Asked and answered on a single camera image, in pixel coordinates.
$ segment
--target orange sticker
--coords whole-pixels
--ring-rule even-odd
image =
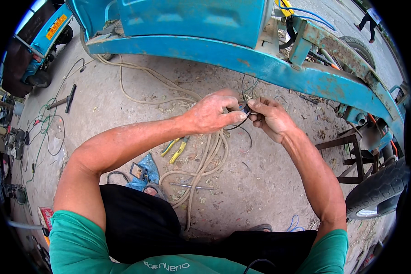
[[[58,31],[60,26],[66,21],[67,16],[65,14],[61,15],[58,19],[56,19],[53,26],[50,28],[49,32],[46,35],[46,38],[51,40],[55,33]]]

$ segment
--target leg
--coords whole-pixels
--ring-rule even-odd
[[[359,27],[360,27],[361,29],[363,29],[364,26],[366,25],[366,23],[367,23],[368,21],[370,21],[370,20],[371,20],[370,14],[366,13],[366,14],[364,15],[364,18],[362,18],[361,23],[359,24]]]
[[[373,18],[370,18],[370,43],[374,42],[374,28],[377,26],[376,22],[373,20]]]
[[[172,206],[157,197],[116,184],[100,186],[106,213],[106,243],[110,256],[121,263],[174,255],[209,255],[205,244],[181,238]]]
[[[302,232],[259,232],[236,231],[216,245],[215,257],[226,258],[248,266],[254,260],[267,259],[252,267],[262,273],[294,273],[312,248],[317,231]]]

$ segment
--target hammer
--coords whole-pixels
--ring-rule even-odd
[[[58,102],[55,102],[55,103],[47,106],[46,109],[49,110],[49,109],[51,109],[51,108],[53,108],[53,107],[57,107],[57,106],[59,106],[59,105],[62,105],[62,104],[64,104],[64,103],[67,103],[66,113],[68,113],[69,110],[70,110],[71,101],[73,101],[73,96],[74,96],[74,91],[75,91],[75,90],[76,90],[76,85],[73,85],[73,87],[71,88],[71,92],[70,92],[70,95],[69,95],[69,96],[67,96],[66,98],[64,98],[64,99],[62,99],[62,100],[59,100]]]

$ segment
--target blue wire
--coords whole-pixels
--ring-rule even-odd
[[[328,26],[328,27],[329,27],[331,30],[333,30],[333,31],[337,31],[333,25],[331,25],[328,21],[326,21],[323,17],[319,16],[319,15],[316,14],[316,13],[313,13],[313,12],[311,12],[311,11],[307,11],[307,10],[304,10],[304,9],[300,9],[300,8],[285,8],[285,7],[282,7],[282,6],[281,6],[281,4],[280,4],[280,3],[281,3],[281,0],[279,0],[278,2],[279,2],[279,8],[281,8],[281,9],[284,9],[284,10],[287,10],[287,11],[288,11],[288,10],[295,10],[295,11],[302,11],[302,12],[305,12],[305,13],[309,13],[309,14],[311,14],[311,15],[313,15],[313,16],[318,17],[321,21],[320,21],[320,20],[317,20],[317,19],[314,19],[314,18],[311,18],[311,17],[301,16],[301,15],[294,15],[294,17],[311,19],[311,20],[317,21],[318,23],[321,23],[321,24],[323,24],[323,25]]]
[[[294,223],[294,217],[295,217],[295,216],[297,217],[297,222],[296,222],[296,224],[295,224],[295,227],[291,229],[292,224]],[[301,226],[297,226],[297,225],[298,225],[298,215],[296,214],[296,215],[292,216],[292,219],[290,220],[290,226],[288,227],[288,229],[286,230],[286,232],[293,232],[293,231],[294,231],[295,229],[297,229],[297,228],[301,228],[302,231],[305,230],[305,229],[302,228]]]

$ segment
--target green t-shirt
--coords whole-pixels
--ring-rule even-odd
[[[103,230],[70,211],[56,211],[51,218],[50,262],[60,273],[243,273],[246,266],[223,258],[202,255],[150,257],[135,264],[113,263]],[[297,273],[343,273],[348,249],[347,233],[329,232],[313,247]],[[250,269],[248,273],[259,273]]]

